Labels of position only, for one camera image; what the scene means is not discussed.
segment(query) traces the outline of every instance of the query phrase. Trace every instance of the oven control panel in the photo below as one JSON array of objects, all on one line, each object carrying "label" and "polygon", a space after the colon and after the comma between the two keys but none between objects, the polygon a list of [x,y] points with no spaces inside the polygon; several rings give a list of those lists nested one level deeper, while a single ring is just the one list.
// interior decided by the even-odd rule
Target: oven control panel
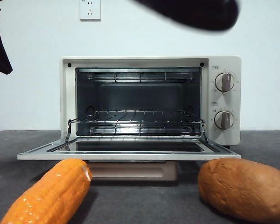
[{"label": "oven control panel", "polygon": [[240,142],[241,60],[214,57],[208,69],[207,135],[221,145],[236,145]]}]

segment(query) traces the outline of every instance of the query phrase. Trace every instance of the toaster oven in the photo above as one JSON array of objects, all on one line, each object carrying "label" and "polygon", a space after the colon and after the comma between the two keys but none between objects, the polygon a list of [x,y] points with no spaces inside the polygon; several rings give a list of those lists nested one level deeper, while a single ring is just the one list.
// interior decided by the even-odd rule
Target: toaster oven
[{"label": "toaster oven", "polygon": [[240,157],[237,56],[64,57],[61,138],[19,160],[79,158],[101,179],[173,180],[177,161]]}]

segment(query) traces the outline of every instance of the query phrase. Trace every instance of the white wall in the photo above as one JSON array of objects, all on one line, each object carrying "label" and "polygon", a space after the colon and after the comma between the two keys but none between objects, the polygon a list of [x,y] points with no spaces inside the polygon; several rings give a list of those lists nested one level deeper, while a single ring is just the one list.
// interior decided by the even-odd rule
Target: white wall
[{"label": "white wall", "polygon": [[0,130],[58,130],[62,56],[242,57],[242,130],[280,130],[280,0],[242,0],[236,26],[201,32],[132,0],[102,0],[80,22],[78,0],[4,0],[0,33],[14,71],[0,74]]}]

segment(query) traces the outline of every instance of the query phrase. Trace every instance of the orange corn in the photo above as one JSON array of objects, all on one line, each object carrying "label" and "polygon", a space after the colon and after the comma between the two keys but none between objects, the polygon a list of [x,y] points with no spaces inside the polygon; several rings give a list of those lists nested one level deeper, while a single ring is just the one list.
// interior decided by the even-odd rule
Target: orange corn
[{"label": "orange corn", "polygon": [[12,204],[0,224],[66,224],[87,194],[91,178],[84,161],[59,162]]}]

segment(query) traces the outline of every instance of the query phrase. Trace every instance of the open oven door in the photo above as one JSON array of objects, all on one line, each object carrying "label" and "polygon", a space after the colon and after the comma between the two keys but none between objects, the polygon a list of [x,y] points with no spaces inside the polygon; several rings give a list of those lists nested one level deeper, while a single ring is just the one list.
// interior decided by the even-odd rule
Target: open oven door
[{"label": "open oven door", "polygon": [[100,136],[54,141],[18,154],[19,160],[79,158],[93,162],[208,161],[240,155],[204,138]]}]

